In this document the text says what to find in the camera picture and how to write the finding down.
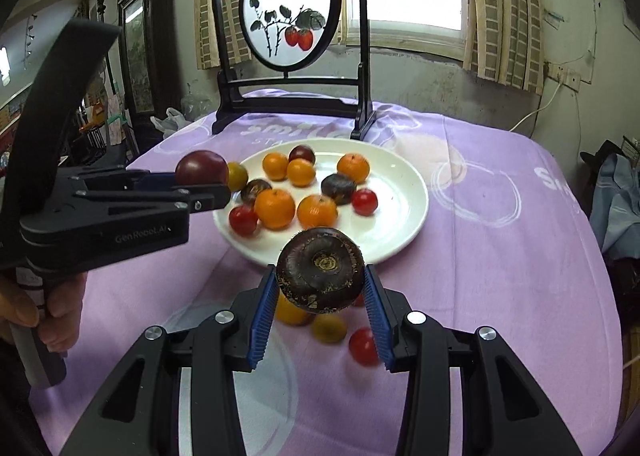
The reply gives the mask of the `person's left hand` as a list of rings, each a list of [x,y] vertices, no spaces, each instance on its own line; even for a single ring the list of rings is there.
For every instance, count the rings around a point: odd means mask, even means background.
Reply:
[[[23,289],[1,277],[1,339],[12,343],[11,324],[35,327],[50,352],[70,350],[79,338],[82,299],[88,274],[79,273],[59,283],[47,299],[49,314],[40,320],[38,309]]]

